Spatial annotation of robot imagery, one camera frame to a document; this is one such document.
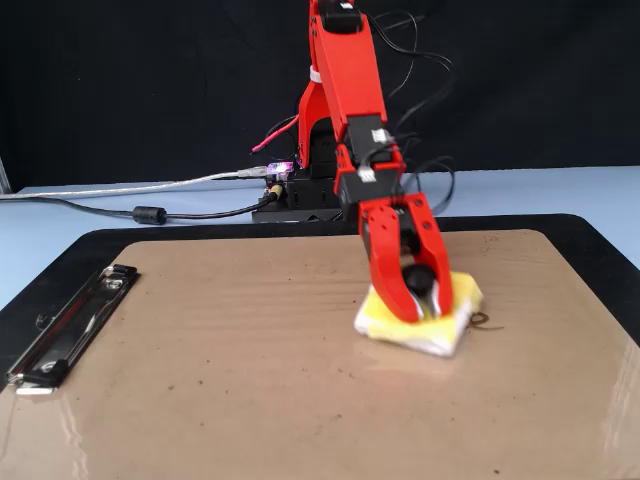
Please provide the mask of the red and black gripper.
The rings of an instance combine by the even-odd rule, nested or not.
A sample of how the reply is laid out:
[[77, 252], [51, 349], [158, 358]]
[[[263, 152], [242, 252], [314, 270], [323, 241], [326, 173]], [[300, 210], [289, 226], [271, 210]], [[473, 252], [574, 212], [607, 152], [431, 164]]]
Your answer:
[[[401, 321], [436, 318], [453, 307], [449, 259], [423, 193], [409, 192], [402, 170], [339, 170], [335, 192], [342, 218], [355, 225], [368, 256], [371, 284]], [[400, 254], [412, 261], [401, 268]]]

